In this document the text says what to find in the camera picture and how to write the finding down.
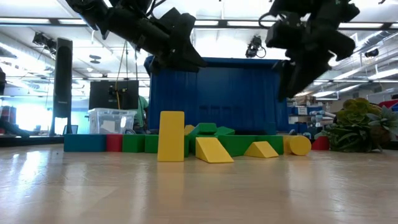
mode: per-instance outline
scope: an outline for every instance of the monitor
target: monitor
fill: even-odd
[[[122,110],[138,109],[138,86],[139,81],[137,80],[118,81],[119,102]],[[118,99],[115,94],[115,87],[116,82],[91,82],[88,109],[118,109]]]

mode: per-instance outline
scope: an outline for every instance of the red block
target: red block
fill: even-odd
[[[107,134],[106,135],[106,151],[107,152],[121,152],[123,146],[122,134]]]
[[[312,143],[311,150],[322,150],[327,151],[329,150],[329,138],[326,136],[320,136],[314,143]]]

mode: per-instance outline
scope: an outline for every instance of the cable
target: cable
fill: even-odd
[[[124,41],[124,45],[123,45],[123,51],[122,51],[122,58],[120,59],[120,65],[119,65],[119,71],[118,71],[118,76],[116,77],[116,83],[114,85],[115,91],[116,91],[116,99],[118,100],[118,109],[120,110],[120,100],[119,100],[119,92],[118,92],[118,80],[119,80],[119,75],[120,75],[120,70],[122,68],[122,63],[123,63],[123,55],[124,55],[124,51],[126,49],[127,46],[127,41]]]

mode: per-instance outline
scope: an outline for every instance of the black robotic arm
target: black robotic arm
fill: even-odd
[[[148,18],[155,6],[151,0],[67,0],[69,6],[106,39],[109,32],[127,40],[136,50],[144,49],[155,58],[151,70],[171,68],[197,72],[206,62],[190,42],[196,19],[171,9],[160,19]]]

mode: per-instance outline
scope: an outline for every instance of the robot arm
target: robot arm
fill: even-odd
[[[161,68],[197,72],[199,67],[206,66],[190,42],[196,19],[187,13],[180,14],[173,8],[160,19],[149,19],[155,0],[111,0],[113,7],[103,0],[67,3],[92,29],[100,31],[103,39],[113,32],[136,50],[144,49],[154,55],[152,72]]]
[[[351,38],[338,32],[341,22],[349,22],[359,9],[349,0],[276,0],[266,16],[280,16],[267,33],[267,47],[286,49],[280,72],[279,100],[293,98],[316,78],[331,69],[328,62],[350,57],[355,49]],[[301,18],[310,14],[307,22]]]

